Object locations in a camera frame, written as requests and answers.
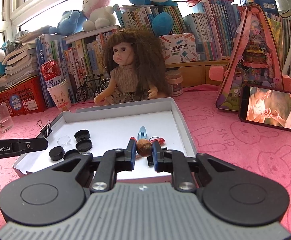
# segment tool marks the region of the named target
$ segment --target pink and white plush toy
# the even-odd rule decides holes
[[[82,25],[84,31],[90,32],[116,24],[113,15],[115,10],[109,4],[110,0],[83,0],[82,11],[88,19]]]

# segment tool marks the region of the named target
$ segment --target bookshelf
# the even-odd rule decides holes
[[[223,66],[224,71],[229,60],[191,61],[184,63],[167,64],[167,70],[178,69],[183,76],[183,87],[193,87],[202,84],[220,85],[220,81],[209,78],[209,69],[212,65]]]

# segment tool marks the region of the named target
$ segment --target black bottle cap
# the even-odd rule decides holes
[[[77,142],[84,140],[84,139],[90,139],[90,133],[88,130],[80,130],[75,133],[75,139]]]
[[[61,146],[54,147],[50,150],[49,156],[53,161],[59,161],[63,158],[65,150]]]
[[[77,142],[76,148],[81,153],[87,152],[88,150],[92,148],[92,142],[89,139],[81,140]]]
[[[74,157],[76,155],[79,155],[79,154],[80,154],[80,152],[78,150],[76,150],[76,149],[69,150],[69,151],[67,151],[65,153],[65,155],[63,156],[63,159],[64,160],[68,160],[68,159],[70,159],[70,158],[72,158],[72,157]]]

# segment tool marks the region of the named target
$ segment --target budweiser can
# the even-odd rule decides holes
[[[41,73],[48,88],[59,85],[64,80],[60,66],[54,59],[41,65]]]

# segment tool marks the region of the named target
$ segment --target phone screen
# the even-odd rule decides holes
[[[243,88],[239,116],[248,122],[291,130],[291,93],[246,86]]]

